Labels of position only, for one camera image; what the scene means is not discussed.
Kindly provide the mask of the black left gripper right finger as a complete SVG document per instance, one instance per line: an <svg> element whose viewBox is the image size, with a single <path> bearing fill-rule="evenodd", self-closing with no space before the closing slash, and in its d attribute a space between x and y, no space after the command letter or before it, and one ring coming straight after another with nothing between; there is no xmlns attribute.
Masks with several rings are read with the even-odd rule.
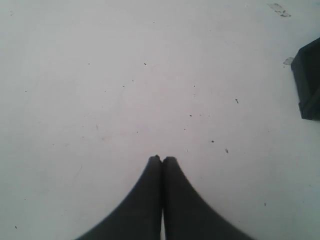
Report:
<svg viewBox="0 0 320 240"><path fill-rule="evenodd" d="M173 156L166 157L162 162L162 190L167 240L246 240L248 238L201 198Z"/></svg>

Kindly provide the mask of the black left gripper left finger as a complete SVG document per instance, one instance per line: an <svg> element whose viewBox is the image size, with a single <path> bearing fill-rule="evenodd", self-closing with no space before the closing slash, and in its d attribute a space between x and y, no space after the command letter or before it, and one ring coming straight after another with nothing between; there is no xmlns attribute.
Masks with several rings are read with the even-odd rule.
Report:
<svg viewBox="0 0 320 240"><path fill-rule="evenodd" d="M125 199L79 240L159 240L162 225L162 162L151 156Z"/></svg>

